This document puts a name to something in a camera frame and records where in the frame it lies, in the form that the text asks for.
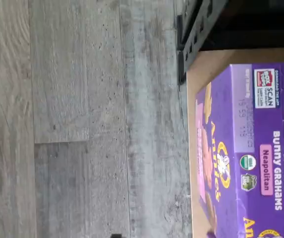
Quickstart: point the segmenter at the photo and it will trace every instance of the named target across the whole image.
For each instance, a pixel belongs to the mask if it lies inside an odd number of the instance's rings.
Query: pink label
[[[198,189],[201,198],[206,202],[205,196],[205,180],[203,175],[203,155],[202,155],[202,117],[203,117],[203,104],[197,105],[196,108],[196,126],[197,126],[197,153],[198,153]]]
[[[271,145],[260,145],[261,193],[273,195],[273,156]]]

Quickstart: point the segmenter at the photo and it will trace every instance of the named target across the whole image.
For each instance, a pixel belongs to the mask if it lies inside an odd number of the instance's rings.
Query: green seal
[[[256,186],[256,175],[245,174],[241,175],[241,188],[248,192]]]
[[[243,155],[240,159],[240,166],[244,170],[252,170],[256,166],[256,159],[252,155]]]

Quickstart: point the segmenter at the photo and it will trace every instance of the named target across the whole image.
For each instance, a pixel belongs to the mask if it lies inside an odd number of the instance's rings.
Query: cardboard box
[[[269,61],[284,49],[202,52],[187,73],[193,237],[284,237],[284,64]]]

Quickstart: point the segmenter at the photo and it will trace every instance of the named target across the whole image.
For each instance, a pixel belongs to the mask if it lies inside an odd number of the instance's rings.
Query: gray wood plank
[[[35,238],[27,0],[0,0],[0,238]]]
[[[119,7],[114,0],[29,0],[35,142],[123,129]]]
[[[191,237],[173,0],[121,0],[132,238]]]
[[[35,147],[42,238],[129,238],[124,133]]]

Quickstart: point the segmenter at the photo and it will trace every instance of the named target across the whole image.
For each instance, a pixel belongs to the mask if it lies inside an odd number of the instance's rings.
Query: annie's logo
[[[219,181],[224,188],[230,186],[230,163],[227,153],[226,145],[220,141],[216,145],[214,137],[216,125],[211,121],[211,138],[212,138],[212,151],[213,151],[213,167],[215,175],[215,188],[216,188],[216,200],[219,202],[221,197],[221,191]]]
[[[258,87],[271,87],[273,78],[275,77],[275,72],[270,69],[259,70],[257,71],[256,76]]]

